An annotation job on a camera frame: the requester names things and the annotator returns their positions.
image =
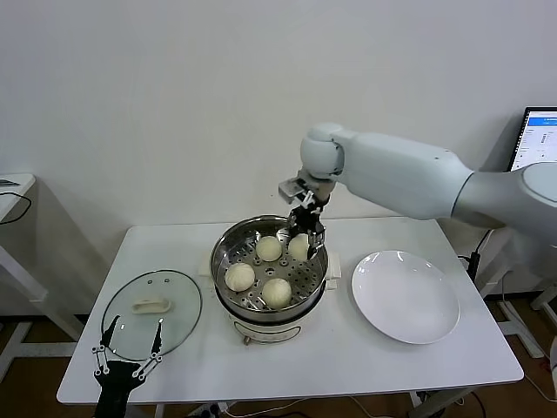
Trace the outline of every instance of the white wall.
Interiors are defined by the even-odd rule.
[[[526,105],[555,103],[556,13],[543,0],[0,0],[0,170],[35,173],[108,264],[131,225],[286,213],[277,184],[321,121],[478,168]],[[51,236],[47,203],[37,227]],[[385,213],[339,190],[326,216]]]

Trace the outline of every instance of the steamed bun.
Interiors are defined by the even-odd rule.
[[[261,296],[271,309],[281,309],[290,303],[292,288],[284,279],[271,279],[263,286]]]
[[[291,239],[288,244],[288,252],[290,255],[299,261],[307,261],[307,249],[310,247],[307,241],[307,234],[301,233]]]
[[[230,266],[225,273],[225,283],[233,292],[244,292],[252,287],[255,281],[255,272],[252,266],[246,263],[236,263]]]
[[[282,255],[282,246],[276,237],[263,237],[255,245],[255,253],[263,261],[278,260]]]

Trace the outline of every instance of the stainless steel steamer basket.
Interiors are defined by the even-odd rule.
[[[232,226],[217,241],[211,253],[211,276],[218,297],[225,307],[242,320],[259,325],[278,325],[307,314],[325,291],[327,251],[318,250],[313,259],[300,262],[288,253],[290,235],[286,218],[274,215],[258,216]],[[259,239],[276,236],[282,244],[282,256],[273,262],[260,259],[255,253]],[[253,267],[255,283],[244,292],[233,292],[225,283],[226,270],[243,262]],[[265,305],[261,291],[274,278],[288,280],[292,287],[290,306],[274,310]]]

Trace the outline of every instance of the glass lid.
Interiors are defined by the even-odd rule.
[[[182,344],[197,325],[201,292],[187,275],[172,270],[142,274],[122,287],[104,311],[101,333],[119,316],[109,349],[133,361],[147,359],[161,324],[166,354]]]

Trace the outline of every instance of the wooden floor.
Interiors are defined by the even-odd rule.
[[[555,330],[551,328],[542,313],[536,313],[529,308],[528,300],[513,300],[524,321],[530,326],[534,336],[542,347],[549,351]],[[501,313],[495,303],[489,302],[489,308],[497,320],[502,320]],[[10,338],[16,324],[5,323],[0,332],[0,349]],[[48,321],[36,322],[27,337],[26,342],[63,342],[69,338]],[[553,383],[548,371],[547,362],[531,359],[516,337],[508,338],[509,344],[517,355],[524,371],[538,383],[549,396],[554,397]],[[0,417],[5,418],[85,418],[92,417],[92,406],[65,406],[57,402],[56,392],[64,376],[69,359],[16,359],[0,383]],[[476,391],[483,402],[489,418],[514,417],[547,417],[557,418],[557,404],[545,401],[526,380],[500,386],[480,388]],[[389,415],[405,417],[412,409],[407,394],[389,394],[360,396],[357,398],[374,416]],[[231,408],[234,415],[257,413],[258,411],[287,404],[286,401],[257,401],[241,402]],[[178,418],[186,416],[195,405],[168,405],[164,418]],[[142,407],[147,412],[153,412],[154,407]],[[288,409],[270,413],[272,416],[293,411],[301,411],[311,418],[353,417],[365,418],[359,407],[350,398],[326,398],[302,401]],[[452,405],[444,418],[481,418],[480,404],[469,395],[464,405]]]

